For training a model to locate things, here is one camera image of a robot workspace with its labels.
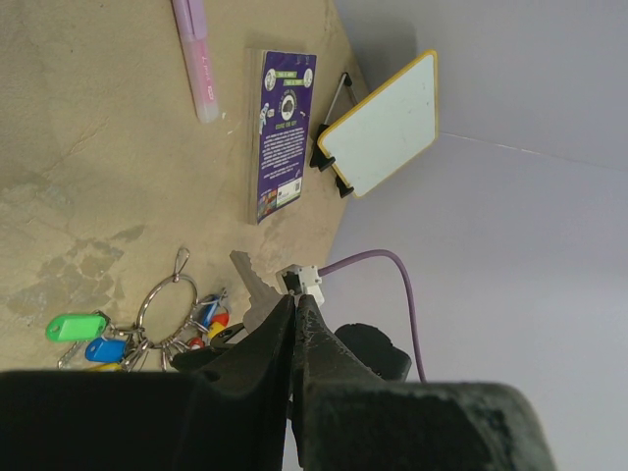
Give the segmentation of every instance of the whiteboard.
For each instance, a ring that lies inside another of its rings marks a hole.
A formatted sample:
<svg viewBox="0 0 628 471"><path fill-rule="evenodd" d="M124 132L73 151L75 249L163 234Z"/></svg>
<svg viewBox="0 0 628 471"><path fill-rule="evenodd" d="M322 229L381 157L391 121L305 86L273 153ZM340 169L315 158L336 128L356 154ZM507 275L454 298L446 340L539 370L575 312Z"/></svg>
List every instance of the whiteboard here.
<svg viewBox="0 0 628 471"><path fill-rule="evenodd" d="M428 51L321 134L318 144L362 196L434 142L438 134L437 53Z"/></svg>

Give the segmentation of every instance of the blue key tag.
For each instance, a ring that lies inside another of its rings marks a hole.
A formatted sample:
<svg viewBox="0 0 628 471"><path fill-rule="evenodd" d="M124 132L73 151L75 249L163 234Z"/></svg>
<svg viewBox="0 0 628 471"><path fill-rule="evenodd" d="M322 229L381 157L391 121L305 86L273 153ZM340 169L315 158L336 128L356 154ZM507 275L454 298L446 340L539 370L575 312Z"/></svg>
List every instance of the blue key tag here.
<svg viewBox="0 0 628 471"><path fill-rule="evenodd" d="M95 339L85 349L85 358L99 363L116 363L125 356L125 340Z"/></svg>
<svg viewBox="0 0 628 471"><path fill-rule="evenodd" d="M209 306L207 306L207 309L205 310L203 318L200 322L205 329L209 329L209 325L212 323L212 317L214 317L214 314L216 314L217 309L218 299L215 299Z"/></svg>

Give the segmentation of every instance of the pen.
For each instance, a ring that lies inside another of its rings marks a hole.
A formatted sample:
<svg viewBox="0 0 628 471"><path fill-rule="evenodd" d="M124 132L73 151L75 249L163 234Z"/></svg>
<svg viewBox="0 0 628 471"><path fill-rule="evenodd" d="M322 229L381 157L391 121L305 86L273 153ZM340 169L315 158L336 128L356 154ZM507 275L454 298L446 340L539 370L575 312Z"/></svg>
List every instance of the pen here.
<svg viewBox="0 0 628 471"><path fill-rule="evenodd" d="M207 48L207 22L203 0L173 0L173 7L196 115L201 123L211 123L218 118L219 109Z"/></svg>

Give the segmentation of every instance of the metal clip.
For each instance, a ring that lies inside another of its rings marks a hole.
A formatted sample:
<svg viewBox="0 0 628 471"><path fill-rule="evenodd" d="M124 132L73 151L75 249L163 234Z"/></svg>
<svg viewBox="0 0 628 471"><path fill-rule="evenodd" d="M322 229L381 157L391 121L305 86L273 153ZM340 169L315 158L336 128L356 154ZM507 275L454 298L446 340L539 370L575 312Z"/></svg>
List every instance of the metal clip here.
<svg viewBox="0 0 628 471"><path fill-rule="evenodd" d="M59 361L57 362L57 368L59 368L60 370L68 369L68 363L70 363L70 360L72 360L77 355L77 353L79 353L80 348L85 343L86 340L75 341L70 349L66 351L61 358L59 358Z"/></svg>
<svg viewBox="0 0 628 471"><path fill-rule="evenodd" d="M172 343L172 346L179 352L179 353L186 353L189 350L189 346L187 346L185 343L183 343L182 341L180 341L179 339L175 339Z"/></svg>
<svg viewBox="0 0 628 471"><path fill-rule="evenodd" d="M198 304L203 306L209 306L216 303L218 303L218 305L224 305L228 297L229 295L227 294L227 289L222 288L218 296L216 294L209 294L198 301Z"/></svg>
<svg viewBox="0 0 628 471"><path fill-rule="evenodd" d="M144 339L135 350L133 350L122 362L120 366L125 371L132 371L139 359L144 356L146 350L151 347L149 339Z"/></svg>
<svg viewBox="0 0 628 471"><path fill-rule="evenodd" d="M111 334L112 336L134 336L135 334L139 334L140 332L143 332L144 328L143 327L138 327L135 324L128 326L128 327L116 327L113 324L111 325Z"/></svg>
<svg viewBox="0 0 628 471"><path fill-rule="evenodd" d="M166 348L167 346L161 347L161 371L166 371L168 369L168 358L166 357Z"/></svg>
<svg viewBox="0 0 628 471"><path fill-rule="evenodd" d="M187 321L185 323L188 326L192 326L192 327L198 329L203 334L207 334L209 332L208 329L205 326L203 326L202 324L194 321L193 319L187 319Z"/></svg>
<svg viewBox="0 0 628 471"><path fill-rule="evenodd" d="M169 347L166 348L166 356L168 357L168 364L171 364L175 355L173 355L173 352L170 350Z"/></svg>
<svg viewBox="0 0 628 471"><path fill-rule="evenodd" d="M185 267L185 264L189 260L189 250L185 247L181 247L177 252L177 258L175 259L175 271L173 272L173 283L178 283L181 272Z"/></svg>

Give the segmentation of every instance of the table surface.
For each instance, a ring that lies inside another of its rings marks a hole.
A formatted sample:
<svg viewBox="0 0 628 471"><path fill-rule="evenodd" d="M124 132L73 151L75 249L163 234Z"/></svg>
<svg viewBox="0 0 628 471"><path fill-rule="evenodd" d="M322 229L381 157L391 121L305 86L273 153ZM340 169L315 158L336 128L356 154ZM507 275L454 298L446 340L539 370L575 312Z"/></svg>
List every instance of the table surface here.
<svg viewBox="0 0 628 471"><path fill-rule="evenodd" d="M206 1L221 118L195 116L170 2L5 0L0 25L0 369L55 367L44 336L65 312L134 320L181 245L201 295L226 287L232 322L248 294L247 251L267 282L324 264L345 202L307 169L301 199L255 227L247 204L245 48L318 55L310 135L340 74L366 95L333 0ZM146 314L171 332L189 292L169 285Z"/></svg>

